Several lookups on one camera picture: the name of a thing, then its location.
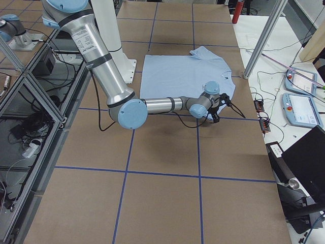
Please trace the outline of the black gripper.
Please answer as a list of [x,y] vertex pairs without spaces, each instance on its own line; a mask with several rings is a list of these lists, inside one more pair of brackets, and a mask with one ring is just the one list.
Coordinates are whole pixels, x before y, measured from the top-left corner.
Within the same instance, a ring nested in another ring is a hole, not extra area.
[[218,123],[220,120],[219,115],[217,113],[219,110],[219,106],[220,106],[220,98],[216,99],[211,105],[211,107],[209,108],[209,113],[211,114],[214,123]]

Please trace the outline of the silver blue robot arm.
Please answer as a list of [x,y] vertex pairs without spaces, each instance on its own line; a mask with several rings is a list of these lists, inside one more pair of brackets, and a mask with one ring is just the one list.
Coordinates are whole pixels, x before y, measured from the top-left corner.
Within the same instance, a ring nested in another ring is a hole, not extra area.
[[126,129],[141,127],[150,114],[174,113],[187,110],[197,118],[212,116],[219,122],[217,111],[221,104],[219,84],[207,82],[198,98],[176,97],[138,99],[118,71],[95,25],[95,14],[88,1],[43,1],[43,23],[70,34],[87,69],[99,82],[107,96],[112,120]]

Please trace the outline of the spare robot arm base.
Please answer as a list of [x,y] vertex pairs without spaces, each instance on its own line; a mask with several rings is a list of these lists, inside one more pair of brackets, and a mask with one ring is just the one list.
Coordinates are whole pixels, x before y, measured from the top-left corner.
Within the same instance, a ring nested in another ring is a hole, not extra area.
[[32,51],[37,42],[33,41],[35,34],[30,34],[17,15],[1,16],[1,38],[9,43],[9,47],[16,51]]

